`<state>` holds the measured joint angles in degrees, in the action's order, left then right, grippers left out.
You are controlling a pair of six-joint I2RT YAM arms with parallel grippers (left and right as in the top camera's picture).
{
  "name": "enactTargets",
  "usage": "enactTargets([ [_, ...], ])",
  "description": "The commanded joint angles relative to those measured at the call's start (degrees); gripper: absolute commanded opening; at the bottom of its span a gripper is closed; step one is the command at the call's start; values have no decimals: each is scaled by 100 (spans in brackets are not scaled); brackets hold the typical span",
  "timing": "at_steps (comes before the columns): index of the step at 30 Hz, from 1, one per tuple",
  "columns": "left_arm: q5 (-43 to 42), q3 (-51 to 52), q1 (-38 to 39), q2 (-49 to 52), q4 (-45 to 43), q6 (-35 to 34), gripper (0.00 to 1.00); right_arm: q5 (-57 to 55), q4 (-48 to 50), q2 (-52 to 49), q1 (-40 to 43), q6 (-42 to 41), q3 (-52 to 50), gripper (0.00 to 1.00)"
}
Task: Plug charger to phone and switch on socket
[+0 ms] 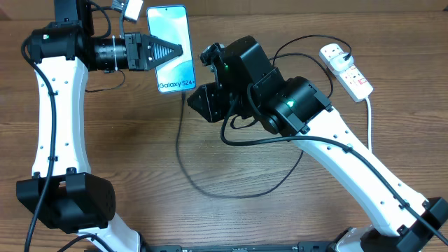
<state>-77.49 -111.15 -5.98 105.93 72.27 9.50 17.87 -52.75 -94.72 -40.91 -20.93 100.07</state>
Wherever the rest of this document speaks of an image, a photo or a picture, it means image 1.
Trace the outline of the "blue Samsung Galaxy smartphone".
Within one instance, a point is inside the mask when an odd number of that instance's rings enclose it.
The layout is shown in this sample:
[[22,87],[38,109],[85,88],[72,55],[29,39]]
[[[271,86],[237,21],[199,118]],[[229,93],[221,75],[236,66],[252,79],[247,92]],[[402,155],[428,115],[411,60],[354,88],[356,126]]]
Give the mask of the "blue Samsung Galaxy smartphone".
[[155,68],[159,92],[182,92],[195,88],[193,50],[188,14],[183,5],[153,6],[147,9],[150,35],[157,39],[150,59]]

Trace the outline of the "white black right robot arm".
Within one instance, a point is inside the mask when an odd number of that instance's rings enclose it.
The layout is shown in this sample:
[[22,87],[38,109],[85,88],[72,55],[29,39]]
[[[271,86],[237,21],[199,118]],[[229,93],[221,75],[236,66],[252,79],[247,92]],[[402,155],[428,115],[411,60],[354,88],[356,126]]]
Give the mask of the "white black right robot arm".
[[188,105],[210,123],[254,118],[272,142],[292,141],[323,165],[359,203],[370,226],[343,231],[328,251],[420,251],[441,237],[447,202],[426,198],[390,172],[348,128],[329,98],[311,81],[285,79],[261,45],[245,36],[200,55],[214,73]]

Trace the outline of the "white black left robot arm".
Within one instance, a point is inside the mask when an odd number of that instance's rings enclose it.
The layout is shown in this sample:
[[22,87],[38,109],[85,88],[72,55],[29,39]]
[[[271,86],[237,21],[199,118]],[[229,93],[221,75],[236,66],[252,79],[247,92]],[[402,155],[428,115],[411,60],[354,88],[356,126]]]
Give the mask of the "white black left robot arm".
[[99,251],[147,251],[143,236],[116,211],[110,181],[95,176],[84,136],[91,71],[150,71],[182,56],[183,47],[139,32],[96,36],[93,1],[56,1],[55,20],[34,30],[21,53],[39,88],[38,148],[31,178],[16,184],[33,223],[90,240]]

